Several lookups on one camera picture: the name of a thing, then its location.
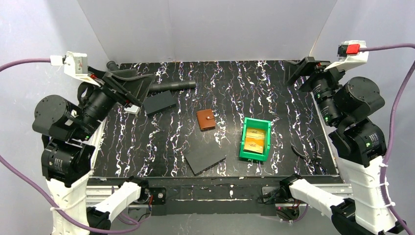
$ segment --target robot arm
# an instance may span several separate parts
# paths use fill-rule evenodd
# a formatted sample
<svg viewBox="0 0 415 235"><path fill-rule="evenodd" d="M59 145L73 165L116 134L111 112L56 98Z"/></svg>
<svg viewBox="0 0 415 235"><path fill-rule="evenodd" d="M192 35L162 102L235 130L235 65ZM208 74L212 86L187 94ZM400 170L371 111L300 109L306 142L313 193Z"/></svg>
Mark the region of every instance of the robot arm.
<svg viewBox="0 0 415 235"><path fill-rule="evenodd" d="M331 218L341 234L371 235L403 230L387 208L380 187L382 156L386 153L383 132L368 116L380 109L384 99L378 86L364 77L354 77L343 86L345 71L367 62L364 41L346 41L339 46L340 62L316 61L305 57L298 63L285 62L285 84L309 78L299 88L312 92L325 124L336 127L329 134L346 167L354 200L331 195L294 175L281 181L281 194L308 203Z"/></svg>
<svg viewBox="0 0 415 235"><path fill-rule="evenodd" d="M112 107L140 106L147 95L152 77L138 81L121 81L120 76L136 75L136 70L103 72L88 67L86 54L68 52L65 57L51 56L52 65L63 65L64 72L86 83L86 95L74 105L58 95L42 99L35 109L33 130L42 134L45 150L42 153L42 174L51 196L59 208L53 211L53 235L94 234L81 229L57 210L63 210L81 224L109 230L111 222L133 201L145 199L143 188L148 182L129 178L122 187L95 207L86 208L86 187L91 172L94 146L83 143L94 134Z"/></svg>

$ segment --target red connector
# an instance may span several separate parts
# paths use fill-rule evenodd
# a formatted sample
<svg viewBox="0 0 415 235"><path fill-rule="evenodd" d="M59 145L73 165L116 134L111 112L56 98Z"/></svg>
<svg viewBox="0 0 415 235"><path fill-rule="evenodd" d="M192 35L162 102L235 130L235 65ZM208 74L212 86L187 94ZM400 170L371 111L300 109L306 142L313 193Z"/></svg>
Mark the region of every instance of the red connector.
<svg viewBox="0 0 415 235"><path fill-rule="evenodd" d="M347 55L355 55L359 53L360 44L351 44L347 47L346 54Z"/></svg>

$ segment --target brown wallet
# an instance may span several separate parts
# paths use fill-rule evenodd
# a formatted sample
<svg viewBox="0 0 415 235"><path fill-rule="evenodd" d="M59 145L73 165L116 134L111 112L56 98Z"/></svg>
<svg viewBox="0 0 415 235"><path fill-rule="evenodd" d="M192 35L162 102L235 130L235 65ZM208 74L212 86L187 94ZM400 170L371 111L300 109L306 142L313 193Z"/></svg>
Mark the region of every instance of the brown wallet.
<svg viewBox="0 0 415 235"><path fill-rule="evenodd" d="M215 116L213 115L212 109L197 111L196 116L201 131L215 128Z"/></svg>

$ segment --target yellow object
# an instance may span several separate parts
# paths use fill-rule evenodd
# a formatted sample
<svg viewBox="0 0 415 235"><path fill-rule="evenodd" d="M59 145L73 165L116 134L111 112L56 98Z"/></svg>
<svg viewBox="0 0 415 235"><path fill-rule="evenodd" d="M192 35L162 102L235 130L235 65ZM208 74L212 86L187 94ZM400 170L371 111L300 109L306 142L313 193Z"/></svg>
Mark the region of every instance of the yellow object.
<svg viewBox="0 0 415 235"><path fill-rule="evenodd" d="M255 153L264 152L264 139L246 137L244 150L252 151Z"/></svg>
<svg viewBox="0 0 415 235"><path fill-rule="evenodd" d="M248 127L246 137L265 139L265 130Z"/></svg>

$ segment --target black pliers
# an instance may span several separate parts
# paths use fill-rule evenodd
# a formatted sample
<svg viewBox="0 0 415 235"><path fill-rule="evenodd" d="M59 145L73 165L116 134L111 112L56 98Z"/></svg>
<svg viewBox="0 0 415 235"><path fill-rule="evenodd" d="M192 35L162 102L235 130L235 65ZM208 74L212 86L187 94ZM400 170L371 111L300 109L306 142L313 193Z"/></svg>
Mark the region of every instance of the black pliers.
<svg viewBox="0 0 415 235"><path fill-rule="evenodd" d="M312 165L314 168L314 173L316 175L323 175L326 174L327 169L322 166L322 157L317 153L317 142L316 139L313 138L314 147L313 147L313 158L307 158L305 155L298 152L294 145L291 145L291 149L293 152L301 159L303 159L308 165Z"/></svg>

